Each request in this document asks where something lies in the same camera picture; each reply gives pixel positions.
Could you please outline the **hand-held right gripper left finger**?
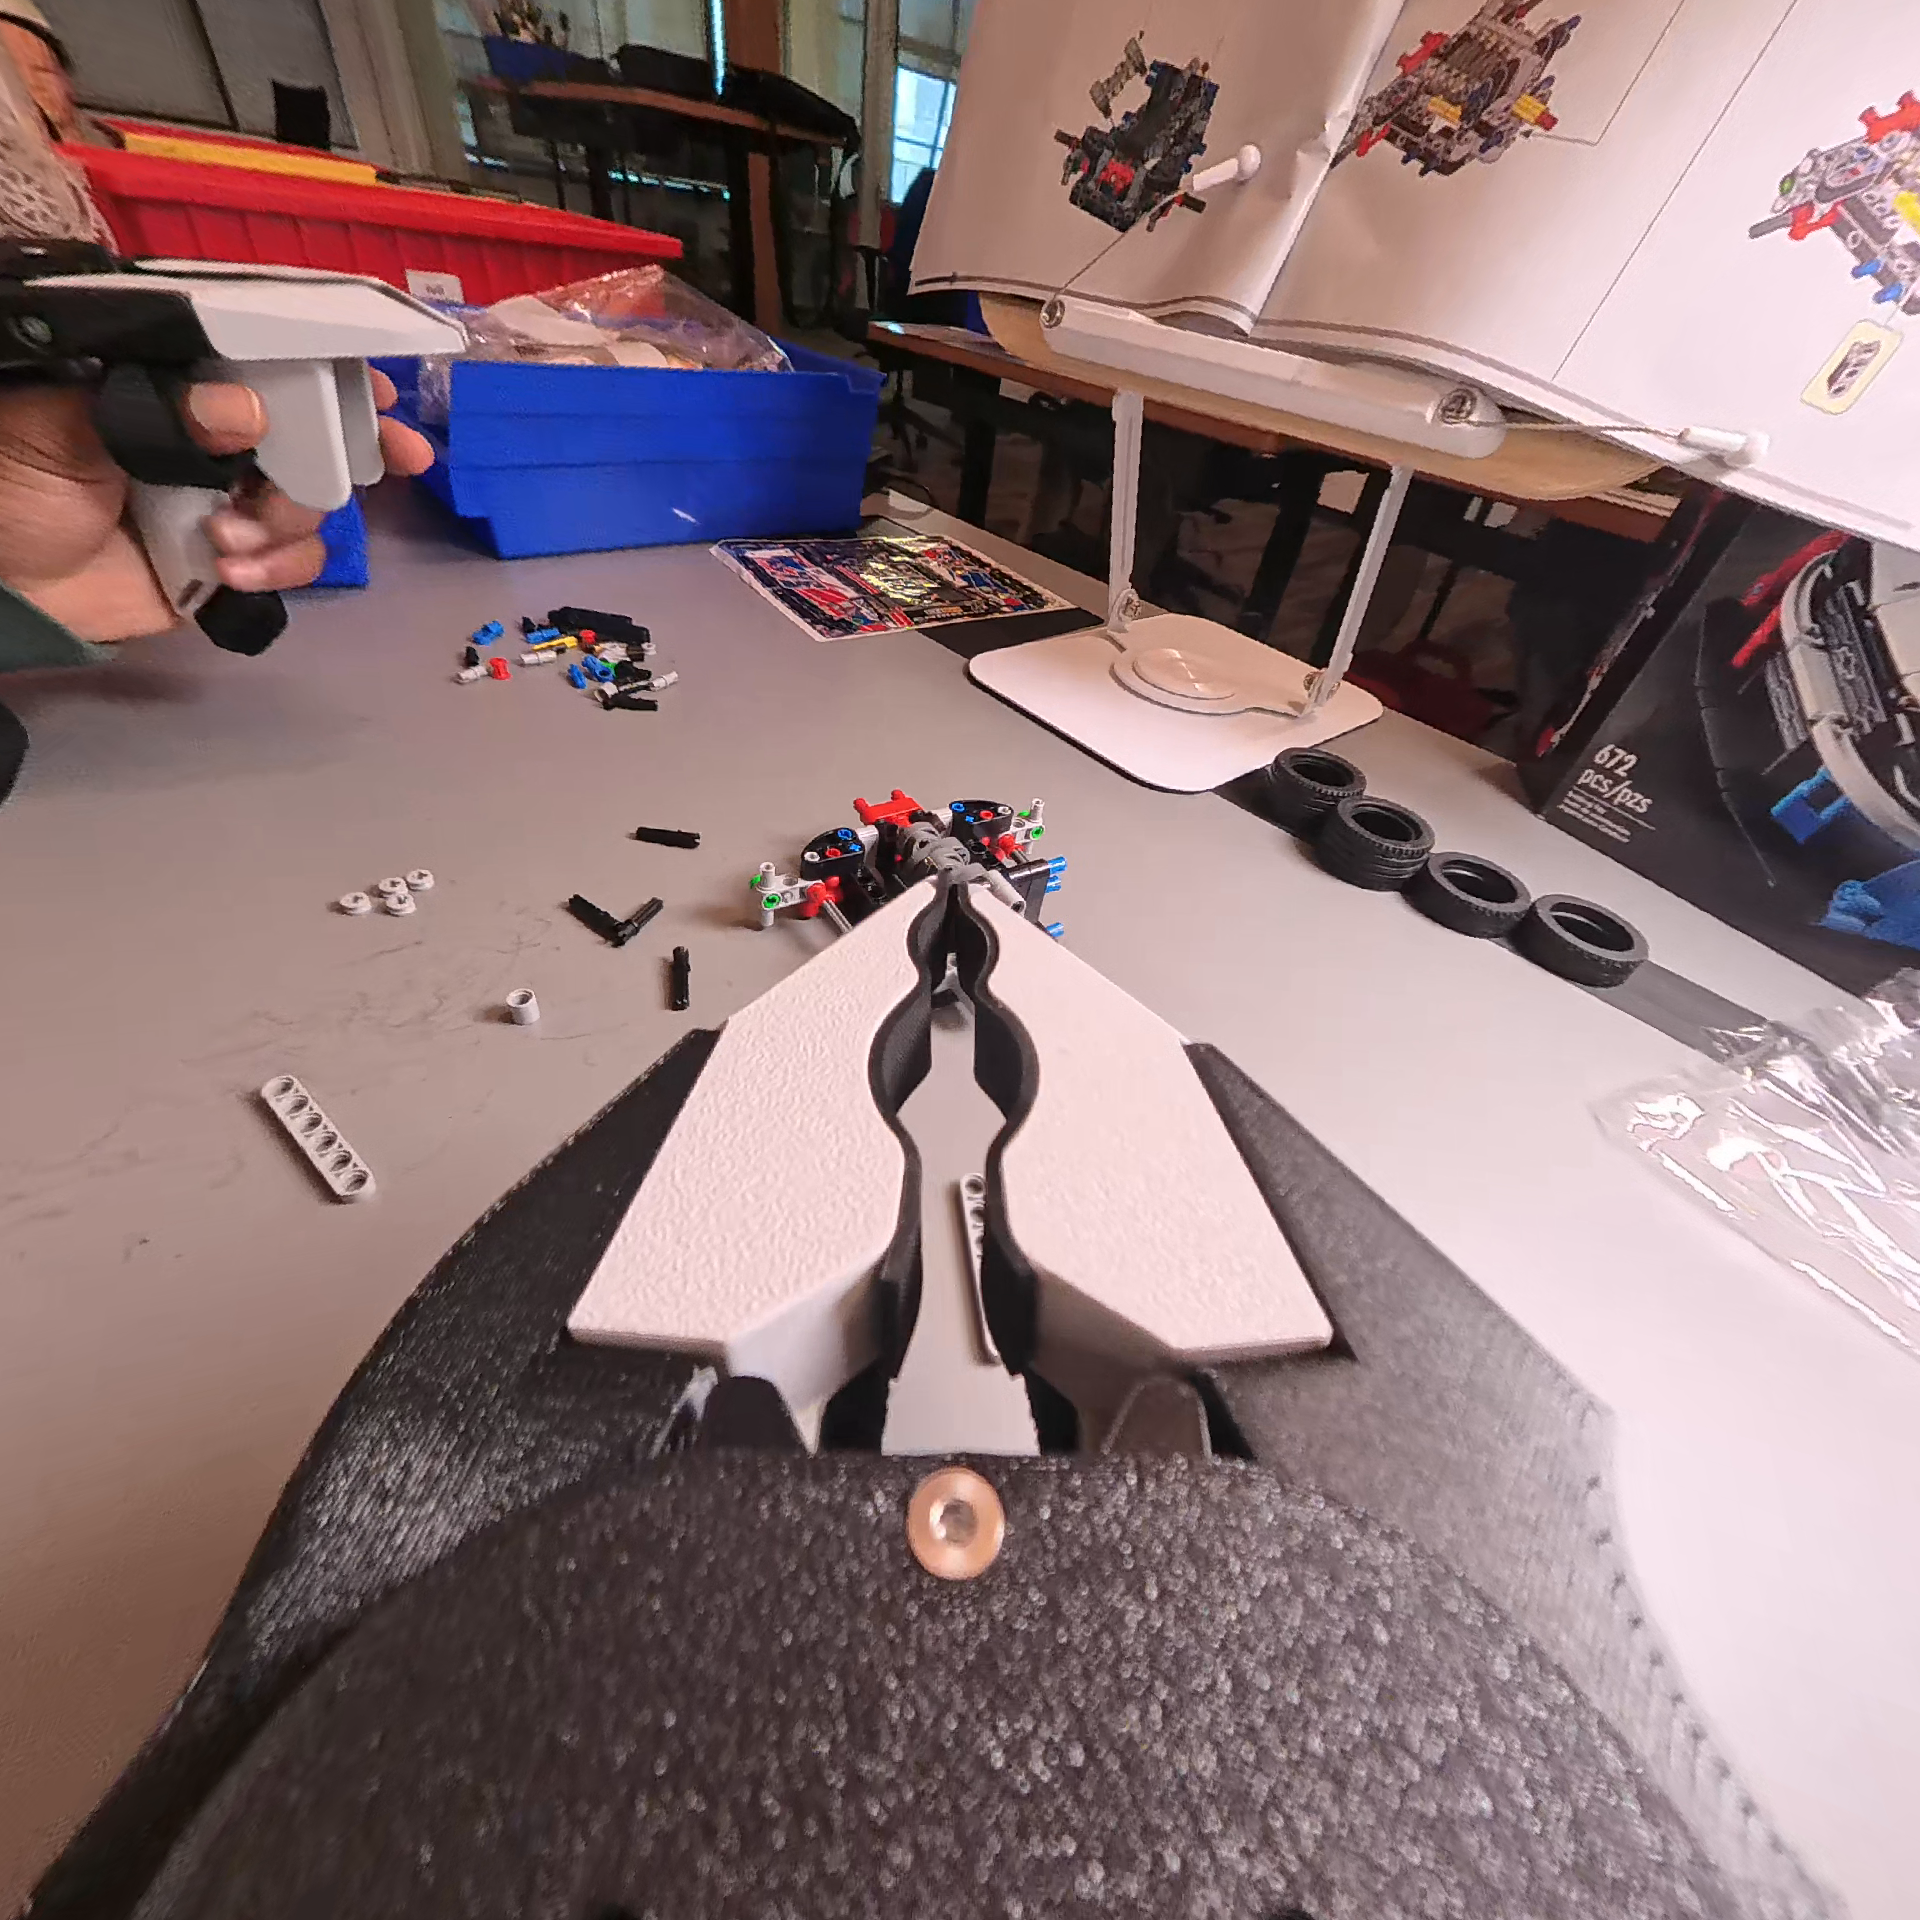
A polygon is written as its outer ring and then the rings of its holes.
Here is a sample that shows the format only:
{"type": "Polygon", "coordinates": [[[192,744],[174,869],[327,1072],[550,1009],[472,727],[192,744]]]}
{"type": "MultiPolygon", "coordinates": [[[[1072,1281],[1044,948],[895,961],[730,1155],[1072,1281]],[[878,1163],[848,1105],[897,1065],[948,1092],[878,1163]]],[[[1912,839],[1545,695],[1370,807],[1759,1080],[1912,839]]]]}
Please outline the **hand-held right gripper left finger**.
{"type": "Polygon", "coordinates": [[[948,881],[922,879],[718,1030],[568,1335],[678,1353],[880,1448],[922,1307],[922,1151],[948,881]]]}

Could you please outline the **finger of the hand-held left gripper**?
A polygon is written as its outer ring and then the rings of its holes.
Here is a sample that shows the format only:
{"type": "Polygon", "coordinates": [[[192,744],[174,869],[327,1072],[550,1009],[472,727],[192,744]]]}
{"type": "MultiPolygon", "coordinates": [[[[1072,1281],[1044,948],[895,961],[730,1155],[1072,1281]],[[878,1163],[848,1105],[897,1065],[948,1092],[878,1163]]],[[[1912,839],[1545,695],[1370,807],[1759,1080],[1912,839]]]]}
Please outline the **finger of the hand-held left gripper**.
{"type": "Polygon", "coordinates": [[[465,327],[379,279],[332,275],[59,275],[38,281],[38,379],[82,385],[110,455],[146,488],[230,494],[249,472],[338,510],[387,467],[371,366],[456,357],[465,327]],[[267,430],[207,451],[185,391],[249,389],[267,430]]]}

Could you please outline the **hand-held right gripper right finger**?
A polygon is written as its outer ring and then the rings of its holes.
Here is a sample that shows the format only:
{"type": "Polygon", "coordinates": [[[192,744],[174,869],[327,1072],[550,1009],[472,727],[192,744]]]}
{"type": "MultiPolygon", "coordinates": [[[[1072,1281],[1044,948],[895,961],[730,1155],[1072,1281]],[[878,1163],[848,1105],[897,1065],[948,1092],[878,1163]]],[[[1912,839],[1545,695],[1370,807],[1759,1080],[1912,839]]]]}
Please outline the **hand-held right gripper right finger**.
{"type": "Polygon", "coordinates": [[[986,885],[948,887],[984,1169],[982,1310],[1042,1453],[1147,1380],[1330,1353],[1335,1321],[1178,1025],[986,885]]]}

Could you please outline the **grey lego beam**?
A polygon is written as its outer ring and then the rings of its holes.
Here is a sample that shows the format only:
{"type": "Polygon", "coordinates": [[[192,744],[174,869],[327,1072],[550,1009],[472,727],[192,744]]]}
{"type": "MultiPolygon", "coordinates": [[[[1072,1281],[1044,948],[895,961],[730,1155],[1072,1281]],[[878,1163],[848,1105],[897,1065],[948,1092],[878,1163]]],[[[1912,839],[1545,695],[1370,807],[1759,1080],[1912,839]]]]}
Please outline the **grey lego beam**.
{"type": "Polygon", "coordinates": [[[354,1205],[378,1191],[371,1163],[323,1110],[304,1080],[282,1072],[257,1091],[257,1100],[334,1199],[354,1205]]]}
{"type": "Polygon", "coordinates": [[[1001,1365],[993,1318],[984,1291],[988,1245],[988,1183],[984,1172],[969,1172],[956,1187],[956,1207],[967,1253],[967,1296],[974,1321],[976,1351],[984,1361],[1001,1365]]]}

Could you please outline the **person's left forearm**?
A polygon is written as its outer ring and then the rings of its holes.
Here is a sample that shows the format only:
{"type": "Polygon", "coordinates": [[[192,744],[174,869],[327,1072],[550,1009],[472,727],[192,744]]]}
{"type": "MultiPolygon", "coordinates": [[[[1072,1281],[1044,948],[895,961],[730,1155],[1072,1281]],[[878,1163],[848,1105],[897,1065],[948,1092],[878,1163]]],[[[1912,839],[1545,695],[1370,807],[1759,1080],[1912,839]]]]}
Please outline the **person's left forearm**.
{"type": "Polygon", "coordinates": [[[2,584],[2,632],[0,632],[0,668],[2,677],[76,670],[86,664],[103,664],[113,659],[113,639],[86,639],[66,628],[59,620],[46,614],[35,601],[22,597],[2,584]]]}

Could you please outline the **lego chassis assembly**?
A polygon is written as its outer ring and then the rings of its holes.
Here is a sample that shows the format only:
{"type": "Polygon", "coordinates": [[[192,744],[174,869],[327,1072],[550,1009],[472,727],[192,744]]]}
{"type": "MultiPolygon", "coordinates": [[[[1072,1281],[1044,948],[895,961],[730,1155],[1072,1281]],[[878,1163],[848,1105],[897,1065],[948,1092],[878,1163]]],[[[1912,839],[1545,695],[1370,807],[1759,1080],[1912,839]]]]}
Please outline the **lego chassis assembly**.
{"type": "Polygon", "coordinates": [[[750,878],[760,927],[825,919],[840,933],[872,919],[922,881],[956,879],[991,892],[1062,942],[1050,899],[1068,861],[1048,843],[1044,805],[954,800],[929,807],[895,788],[888,800],[856,800],[856,822],[810,839],[791,869],[769,859],[750,878]]]}

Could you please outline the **pile of mixed lego pins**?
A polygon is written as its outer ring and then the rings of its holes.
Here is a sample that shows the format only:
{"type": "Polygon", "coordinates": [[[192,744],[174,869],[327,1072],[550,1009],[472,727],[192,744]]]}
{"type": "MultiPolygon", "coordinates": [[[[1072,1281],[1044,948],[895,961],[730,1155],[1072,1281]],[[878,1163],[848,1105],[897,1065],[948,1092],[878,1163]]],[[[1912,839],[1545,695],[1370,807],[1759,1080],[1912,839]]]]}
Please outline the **pile of mixed lego pins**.
{"type": "Polygon", "coordinates": [[[451,678],[458,686],[544,677],[572,687],[603,712],[657,712],[663,695],[681,684],[662,664],[657,639],[631,614],[600,608],[551,608],[518,627],[491,620],[467,636],[451,678]]]}

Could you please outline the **black lego set box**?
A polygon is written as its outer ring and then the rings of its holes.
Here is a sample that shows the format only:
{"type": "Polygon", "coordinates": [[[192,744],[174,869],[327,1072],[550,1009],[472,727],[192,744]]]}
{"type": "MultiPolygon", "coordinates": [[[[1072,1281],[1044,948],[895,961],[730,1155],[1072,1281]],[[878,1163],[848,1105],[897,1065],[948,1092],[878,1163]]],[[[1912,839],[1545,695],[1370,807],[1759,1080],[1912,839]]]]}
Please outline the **black lego set box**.
{"type": "Polygon", "coordinates": [[[1520,775],[1553,825],[1846,992],[1915,969],[1915,552],[1684,507],[1520,775]]]}

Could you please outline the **lego instruction booklet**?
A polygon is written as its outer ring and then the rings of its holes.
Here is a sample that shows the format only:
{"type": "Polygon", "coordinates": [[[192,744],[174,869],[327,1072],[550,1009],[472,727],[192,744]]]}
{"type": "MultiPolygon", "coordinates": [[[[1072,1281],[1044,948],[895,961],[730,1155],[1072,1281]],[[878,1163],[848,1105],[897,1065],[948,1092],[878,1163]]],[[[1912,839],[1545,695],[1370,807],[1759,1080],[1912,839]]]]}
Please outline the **lego instruction booklet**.
{"type": "Polygon", "coordinates": [[[919,291],[1431,371],[1915,545],[1906,3],[978,5],[919,291]]]}

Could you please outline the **person's left hand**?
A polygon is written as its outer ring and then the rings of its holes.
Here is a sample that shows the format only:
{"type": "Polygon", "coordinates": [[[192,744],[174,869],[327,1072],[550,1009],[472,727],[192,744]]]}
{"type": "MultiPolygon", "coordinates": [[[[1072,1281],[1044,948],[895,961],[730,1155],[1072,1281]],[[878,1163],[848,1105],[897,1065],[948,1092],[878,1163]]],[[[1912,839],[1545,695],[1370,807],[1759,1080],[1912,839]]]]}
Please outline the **person's left hand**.
{"type": "MultiPolygon", "coordinates": [[[[321,523],[265,481],[232,491],[204,518],[218,580],[238,592],[311,584],[324,566],[321,523]]],[[[2,579],[80,639],[146,639],[177,624],[128,528],[128,478],[80,389],[4,389],[2,579]]]]}

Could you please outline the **red storage bin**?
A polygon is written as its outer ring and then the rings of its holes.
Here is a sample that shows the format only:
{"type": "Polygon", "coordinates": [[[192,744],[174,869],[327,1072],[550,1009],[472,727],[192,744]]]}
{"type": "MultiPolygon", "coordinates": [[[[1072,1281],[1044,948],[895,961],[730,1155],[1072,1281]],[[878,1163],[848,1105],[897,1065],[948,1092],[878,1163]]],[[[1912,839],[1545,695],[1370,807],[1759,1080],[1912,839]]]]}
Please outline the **red storage bin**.
{"type": "Polygon", "coordinates": [[[488,305],[649,262],[679,238],[559,208],[375,181],[364,163],[204,141],[200,156],[63,147],[128,256],[247,262],[387,281],[418,300],[488,305]]]}

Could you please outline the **clear bag of parts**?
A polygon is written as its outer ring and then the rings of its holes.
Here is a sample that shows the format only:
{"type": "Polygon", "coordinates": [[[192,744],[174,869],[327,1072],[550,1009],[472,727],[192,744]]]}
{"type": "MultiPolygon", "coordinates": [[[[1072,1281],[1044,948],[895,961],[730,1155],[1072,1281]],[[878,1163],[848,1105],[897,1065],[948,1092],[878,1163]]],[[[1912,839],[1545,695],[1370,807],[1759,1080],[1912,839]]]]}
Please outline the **clear bag of parts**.
{"type": "Polygon", "coordinates": [[[426,357],[416,411],[444,424],[451,377],[478,366],[791,372],[767,332],[708,300],[662,262],[463,305],[467,349],[426,357]]]}

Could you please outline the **large blue storage bin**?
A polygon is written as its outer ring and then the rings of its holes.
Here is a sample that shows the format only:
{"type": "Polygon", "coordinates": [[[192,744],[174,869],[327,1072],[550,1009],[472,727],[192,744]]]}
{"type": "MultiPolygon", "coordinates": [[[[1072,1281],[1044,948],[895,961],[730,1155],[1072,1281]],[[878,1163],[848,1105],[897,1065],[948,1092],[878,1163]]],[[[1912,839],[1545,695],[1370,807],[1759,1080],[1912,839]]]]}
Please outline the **large blue storage bin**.
{"type": "Polygon", "coordinates": [[[555,367],[458,357],[446,413],[426,371],[384,358],[396,415],[436,461],[420,488],[497,559],[750,537],[840,537],[859,523],[883,374],[788,344],[787,372],[555,367]]]}

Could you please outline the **wooden top standing desk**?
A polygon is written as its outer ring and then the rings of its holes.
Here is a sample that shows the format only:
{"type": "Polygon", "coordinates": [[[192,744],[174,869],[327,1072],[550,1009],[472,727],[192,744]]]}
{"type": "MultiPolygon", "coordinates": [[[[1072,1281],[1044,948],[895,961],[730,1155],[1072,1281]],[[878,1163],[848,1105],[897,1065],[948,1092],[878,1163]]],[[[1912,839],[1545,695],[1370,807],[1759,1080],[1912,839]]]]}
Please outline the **wooden top standing desk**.
{"type": "Polygon", "coordinates": [[[856,116],[803,84],[731,69],[720,91],[636,87],[606,75],[465,81],[489,151],[540,147],[568,204],[568,163],[595,220],[654,225],[681,267],[745,319],[831,328],[852,275],[856,116]]]}

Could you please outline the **white book stand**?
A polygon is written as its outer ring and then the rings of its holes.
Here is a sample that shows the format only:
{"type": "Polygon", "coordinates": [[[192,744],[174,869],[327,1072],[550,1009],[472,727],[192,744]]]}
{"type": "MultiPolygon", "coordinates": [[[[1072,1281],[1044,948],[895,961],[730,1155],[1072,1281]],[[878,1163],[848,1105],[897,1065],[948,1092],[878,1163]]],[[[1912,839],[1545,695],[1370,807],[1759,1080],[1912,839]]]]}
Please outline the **white book stand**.
{"type": "Polygon", "coordinates": [[[1386,708],[1353,684],[1352,664],[1418,457],[1490,459],[1520,427],[1481,391],[1435,374],[1318,360],[1075,294],[1041,305],[1041,335],[1118,377],[1107,614],[1089,630],[986,653],[971,662],[971,681],[1113,769],[1185,795],[1372,727],[1386,708]],[[1138,478],[1155,381],[1203,396],[1212,415],[1228,401],[1258,404],[1386,445],[1387,486],[1326,664],[1200,614],[1138,613],[1138,478]]]}

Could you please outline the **wood edged desk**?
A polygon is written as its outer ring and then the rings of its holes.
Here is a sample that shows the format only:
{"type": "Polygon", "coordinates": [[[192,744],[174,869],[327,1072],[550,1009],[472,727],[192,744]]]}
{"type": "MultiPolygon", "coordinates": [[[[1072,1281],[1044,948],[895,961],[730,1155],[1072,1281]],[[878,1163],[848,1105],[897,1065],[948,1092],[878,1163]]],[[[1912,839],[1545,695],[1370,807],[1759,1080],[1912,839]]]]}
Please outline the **wood edged desk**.
{"type": "MultiPolygon", "coordinates": [[[[964,327],[878,319],[872,324],[872,344],[913,360],[959,367],[993,384],[1012,381],[1034,393],[1100,408],[1110,408],[1116,393],[1113,379],[1100,367],[1055,357],[1028,360],[993,335],[964,327]]],[[[1518,433],[1497,455],[1460,459],[1398,448],[1352,430],[1320,427],[1247,399],[1225,399],[1224,408],[1212,413],[1200,393],[1155,379],[1143,385],[1143,417],[1263,457],[1313,451],[1376,468],[1411,464],[1420,478],[1435,485],[1516,504],[1544,504],[1572,520],[1638,540],[1646,540],[1651,523],[1674,512],[1675,500],[1691,488],[1679,468],[1656,467],[1623,448],[1562,430],[1518,433]]]]}

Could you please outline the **colourful sticker sheet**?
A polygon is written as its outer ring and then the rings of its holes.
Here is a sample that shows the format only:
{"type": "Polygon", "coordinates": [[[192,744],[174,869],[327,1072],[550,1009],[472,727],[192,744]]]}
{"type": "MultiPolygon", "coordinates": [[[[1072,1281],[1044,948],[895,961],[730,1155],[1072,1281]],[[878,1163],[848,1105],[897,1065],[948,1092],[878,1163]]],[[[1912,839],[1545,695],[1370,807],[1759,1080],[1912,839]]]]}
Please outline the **colourful sticker sheet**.
{"type": "Polygon", "coordinates": [[[731,540],[716,542],[711,552],[815,639],[1081,613],[939,534],[731,540]]]}

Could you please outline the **crumpled clear plastic wrapper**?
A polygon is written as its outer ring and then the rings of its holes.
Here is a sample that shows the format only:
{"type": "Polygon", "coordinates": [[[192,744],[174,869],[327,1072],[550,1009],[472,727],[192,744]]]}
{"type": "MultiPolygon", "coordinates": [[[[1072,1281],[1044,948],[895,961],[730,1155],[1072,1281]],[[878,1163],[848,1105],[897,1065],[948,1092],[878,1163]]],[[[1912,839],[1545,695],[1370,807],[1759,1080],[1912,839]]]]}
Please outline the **crumpled clear plastic wrapper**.
{"type": "Polygon", "coordinates": [[[1802,1023],[1711,1036],[1684,1072],[1609,1095],[1601,1132],[1722,1222],[1918,1353],[1918,973],[1802,1023]]]}

